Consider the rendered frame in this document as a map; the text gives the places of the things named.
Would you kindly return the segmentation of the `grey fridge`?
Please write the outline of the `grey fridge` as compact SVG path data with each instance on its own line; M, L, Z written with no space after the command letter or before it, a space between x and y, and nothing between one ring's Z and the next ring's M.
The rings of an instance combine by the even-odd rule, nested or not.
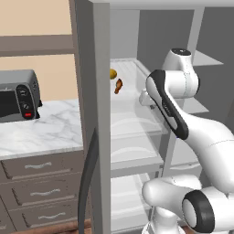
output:
M188 44L194 10L165 10L140 0L128 5L127 0L104 0L110 4L110 69L112 59L137 59L149 71L163 65L171 48ZM201 167L195 153L171 132L161 134L159 154L164 163L149 178L183 173L199 175ZM140 234L141 230L123 234Z

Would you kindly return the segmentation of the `clear fridge shelf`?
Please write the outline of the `clear fridge shelf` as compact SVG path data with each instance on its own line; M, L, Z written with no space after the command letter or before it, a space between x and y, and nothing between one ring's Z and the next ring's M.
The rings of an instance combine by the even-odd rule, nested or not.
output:
M111 68L117 71L117 78L110 81L111 138L167 133L158 109L142 106L139 102L150 71L136 58L112 59ZM118 79L122 80L122 88L115 94Z
M148 174L128 175L111 179L111 232L123 234L142 230L151 209L142 197Z
M112 140L111 178L156 172L164 163L160 142L160 135Z

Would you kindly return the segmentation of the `grey fridge door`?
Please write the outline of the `grey fridge door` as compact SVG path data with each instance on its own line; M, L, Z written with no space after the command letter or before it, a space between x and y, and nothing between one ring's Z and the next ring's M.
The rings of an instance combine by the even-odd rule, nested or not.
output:
M80 102L84 162L93 131L99 156L90 182L92 234L111 234L110 4L69 0Z

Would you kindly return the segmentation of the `brown drawer front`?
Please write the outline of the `brown drawer front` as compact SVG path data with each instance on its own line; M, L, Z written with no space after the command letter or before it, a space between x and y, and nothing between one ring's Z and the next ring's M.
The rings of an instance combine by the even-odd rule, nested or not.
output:
M25 165L40 165L46 162L51 162L52 166L45 166L41 169L25 169ZM67 172L81 172L83 168L83 152L75 151L7 159L3 160L1 164L6 177L12 180Z
M30 206L47 203L50 201L60 201L68 198L75 198L80 185L80 174L53 176L42 180L25 182L21 185L13 186L12 191L19 206ZM59 188L61 191L49 196L30 196L32 192L47 192Z
M39 216L52 216L60 212L66 212L66 215L54 219L37 219ZM33 207L32 209L27 209L22 212L22 217L24 218L24 221L28 228L38 228L46 225L54 225L65 221L76 220L77 215L77 200L70 200L40 207Z

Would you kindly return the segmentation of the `brown cupboard run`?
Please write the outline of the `brown cupboard run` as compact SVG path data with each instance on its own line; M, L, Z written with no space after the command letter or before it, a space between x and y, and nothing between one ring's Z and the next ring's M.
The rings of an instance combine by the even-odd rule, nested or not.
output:
M5 188L3 186L4 182L5 174L2 166L0 165L0 234L11 234L16 229L5 206Z

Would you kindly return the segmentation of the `grey door with shelves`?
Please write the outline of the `grey door with shelves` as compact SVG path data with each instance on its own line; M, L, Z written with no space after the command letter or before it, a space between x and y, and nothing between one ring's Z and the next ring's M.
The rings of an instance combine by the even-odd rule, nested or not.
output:
M223 122L234 133L234 6L195 9L187 48L220 62L199 60L197 99L208 109L202 117Z

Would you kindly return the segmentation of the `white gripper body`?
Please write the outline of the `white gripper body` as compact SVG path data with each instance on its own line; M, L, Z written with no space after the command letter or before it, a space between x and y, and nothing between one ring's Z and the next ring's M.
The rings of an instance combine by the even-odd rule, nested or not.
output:
M139 102L142 106L155 106L154 100L150 97L147 90L142 90L139 97Z

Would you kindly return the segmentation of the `brown chicken drumstick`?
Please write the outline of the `brown chicken drumstick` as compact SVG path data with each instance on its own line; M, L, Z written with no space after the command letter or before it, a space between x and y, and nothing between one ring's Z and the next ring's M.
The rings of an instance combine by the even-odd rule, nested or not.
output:
M119 90L122 88L122 80L121 79L118 79L116 81L116 87L115 87L115 91L114 93L115 94L118 94L119 93Z

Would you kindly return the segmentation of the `grey toaster oven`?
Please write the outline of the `grey toaster oven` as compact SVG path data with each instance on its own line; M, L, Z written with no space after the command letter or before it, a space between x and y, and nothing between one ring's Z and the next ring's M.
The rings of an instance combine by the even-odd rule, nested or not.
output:
M34 70L0 70L0 122L38 119L41 106Z

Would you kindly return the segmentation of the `brown wall shelf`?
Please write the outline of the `brown wall shelf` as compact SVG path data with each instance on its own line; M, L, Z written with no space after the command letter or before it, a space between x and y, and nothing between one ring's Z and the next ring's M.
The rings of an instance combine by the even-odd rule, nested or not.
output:
M0 57L73 54L72 35L0 37Z

